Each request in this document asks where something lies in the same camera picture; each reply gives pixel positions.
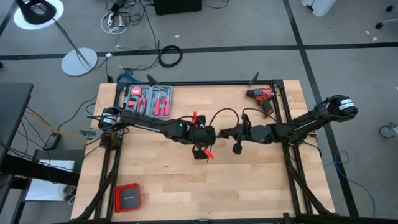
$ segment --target red drill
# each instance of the red drill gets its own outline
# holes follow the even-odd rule
[[[269,103],[274,95],[275,93],[271,88],[259,88],[246,91],[246,96],[255,98],[266,115],[271,115],[274,112],[274,109]]]

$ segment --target red-handled plier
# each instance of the red-handled plier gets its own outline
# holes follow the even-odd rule
[[[144,106],[142,114],[145,114],[145,110],[147,108],[147,99],[145,98],[145,92],[142,93],[142,97],[138,100],[136,112],[141,113],[141,106]]]

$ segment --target power adapter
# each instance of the power adapter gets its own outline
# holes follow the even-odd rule
[[[44,150],[54,150],[61,138],[60,134],[52,133],[43,147]]]

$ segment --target blue cable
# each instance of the blue cable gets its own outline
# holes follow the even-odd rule
[[[346,156],[347,156],[347,160],[344,161],[344,162],[338,162],[338,161],[337,161],[337,155],[340,154],[341,152],[345,153]],[[347,176],[345,176],[344,174],[341,173],[341,171],[339,170],[339,168],[338,168],[338,166],[337,166],[337,164],[347,164],[348,161],[349,161],[348,152],[346,152],[346,151],[344,151],[344,150],[340,150],[340,151],[338,151],[338,152],[335,154],[335,158],[334,158],[333,162],[329,162],[329,163],[327,163],[326,165],[324,165],[323,167],[326,167],[326,166],[328,166],[328,165],[330,165],[330,164],[334,164],[335,167],[336,167],[337,173],[339,173],[340,176],[344,177],[346,180],[348,180],[348,181],[350,181],[351,183],[356,184],[356,185],[360,186],[362,189],[364,189],[364,190],[366,191],[366,193],[368,193],[369,197],[371,198],[371,201],[372,201],[372,210],[373,210],[373,215],[372,215],[372,217],[374,218],[374,216],[375,216],[375,214],[376,214],[376,203],[374,202],[374,199],[373,199],[372,194],[371,194],[371,193],[369,192],[369,190],[368,190],[366,187],[364,187],[362,184],[360,184],[360,183],[358,183],[358,182],[355,182],[355,181],[353,181],[353,180],[347,178]]]
[[[140,80],[136,80],[135,78],[132,77],[132,73],[129,72],[124,72],[122,74],[120,74],[117,78],[116,78],[116,82],[120,82],[123,78],[127,78],[129,83],[140,83]]]

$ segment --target black box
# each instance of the black box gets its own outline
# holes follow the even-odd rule
[[[154,0],[157,15],[201,10],[201,0]]]

